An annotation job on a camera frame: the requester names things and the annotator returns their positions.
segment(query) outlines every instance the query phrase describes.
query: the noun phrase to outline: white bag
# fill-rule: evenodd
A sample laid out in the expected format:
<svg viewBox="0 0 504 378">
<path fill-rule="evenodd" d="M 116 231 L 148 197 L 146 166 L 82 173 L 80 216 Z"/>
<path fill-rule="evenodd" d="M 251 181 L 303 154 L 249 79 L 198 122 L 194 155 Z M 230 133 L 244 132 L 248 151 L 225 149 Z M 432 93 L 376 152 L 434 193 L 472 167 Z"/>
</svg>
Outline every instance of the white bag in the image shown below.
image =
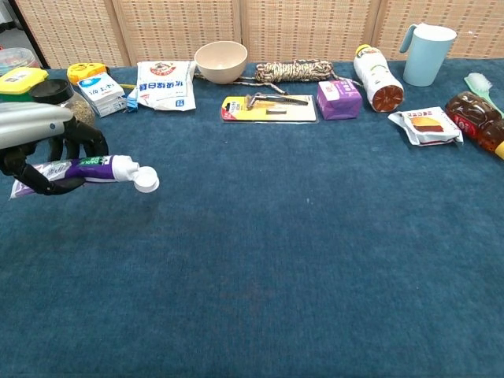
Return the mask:
<svg viewBox="0 0 504 378">
<path fill-rule="evenodd" d="M 155 110 L 196 109 L 194 61 L 141 61 L 137 65 L 139 104 Z"/>
</svg>

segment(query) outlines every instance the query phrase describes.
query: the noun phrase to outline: white bottle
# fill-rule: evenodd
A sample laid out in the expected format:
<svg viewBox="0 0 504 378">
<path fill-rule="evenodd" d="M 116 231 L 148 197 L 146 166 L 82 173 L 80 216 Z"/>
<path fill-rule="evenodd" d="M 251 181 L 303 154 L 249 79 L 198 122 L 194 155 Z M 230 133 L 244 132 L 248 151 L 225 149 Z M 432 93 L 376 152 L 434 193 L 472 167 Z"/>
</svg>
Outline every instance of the white bottle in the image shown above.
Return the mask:
<svg viewBox="0 0 504 378">
<path fill-rule="evenodd" d="M 355 52 L 354 69 L 376 112 L 391 112 L 404 100 L 404 88 L 391 74 L 387 59 L 377 48 L 360 45 Z"/>
</svg>

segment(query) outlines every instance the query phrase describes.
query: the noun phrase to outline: brown plastic bottle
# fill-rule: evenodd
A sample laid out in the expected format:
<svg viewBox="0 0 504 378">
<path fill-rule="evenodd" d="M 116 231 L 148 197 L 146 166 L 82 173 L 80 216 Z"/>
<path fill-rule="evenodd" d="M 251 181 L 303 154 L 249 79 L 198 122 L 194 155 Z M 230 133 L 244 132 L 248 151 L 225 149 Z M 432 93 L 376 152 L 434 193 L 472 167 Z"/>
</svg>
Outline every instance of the brown plastic bottle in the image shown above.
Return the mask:
<svg viewBox="0 0 504 378">
<path fill-rule="evenodd" d="M 470 139 L 504 159 L 504 120 L 484 98 L 463 91 L 447 103 L 445 111 Z"/>
</svg>

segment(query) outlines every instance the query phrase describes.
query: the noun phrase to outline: coiled rope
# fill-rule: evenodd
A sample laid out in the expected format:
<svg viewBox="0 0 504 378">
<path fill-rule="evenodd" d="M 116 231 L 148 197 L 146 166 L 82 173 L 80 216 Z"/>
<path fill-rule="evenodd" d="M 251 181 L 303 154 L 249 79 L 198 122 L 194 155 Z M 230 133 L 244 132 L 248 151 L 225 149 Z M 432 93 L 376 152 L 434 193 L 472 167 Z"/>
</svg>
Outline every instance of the coiled rope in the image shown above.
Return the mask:
<svg viewBox="0 0 504 378">
<path fill-rule="evenodd" d="M 201 74 L 195 73 L 195 76 L 200 79 L 205 79 Z M 281 82 L 316 82 L 329 80 L 333 77 L 336 80 L 350 80 L 352 83 L 362 87 L 359 82 L 347 79 L 336 75 L 330 61 L 322 61 L 319 59 L 314 60 L 295 60 L 292 63 L 260 63 L 256 67 L 254 77 L 240 76 L 240 80 L 252 80 L 255 83 L 248 83 L 244 81 L 234 81 L 231 84 L 241 84 L 250 87 L 268 86 L 280 93 L 286 95 L 287 92 L 278 88 L 273 83 Z"/>
</svg>

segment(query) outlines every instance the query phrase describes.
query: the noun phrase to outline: glass jar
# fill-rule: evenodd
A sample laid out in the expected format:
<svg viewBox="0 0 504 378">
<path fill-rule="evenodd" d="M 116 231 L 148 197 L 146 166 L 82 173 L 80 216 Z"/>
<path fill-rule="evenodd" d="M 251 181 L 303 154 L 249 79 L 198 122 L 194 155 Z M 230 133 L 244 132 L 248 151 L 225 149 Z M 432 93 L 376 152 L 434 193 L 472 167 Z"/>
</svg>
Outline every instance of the glass jar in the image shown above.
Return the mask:
<svg viewBox="0 0 504 378">
<path fill-rule="evenodd" d="M 30 90 L 35 102 L 59 105 L 73 111 L 77 120 L 95 126 L 95 112 L 86 99 L 75 92 L 67 80 L 48 79 L 35 85 Z"/>
</svg>

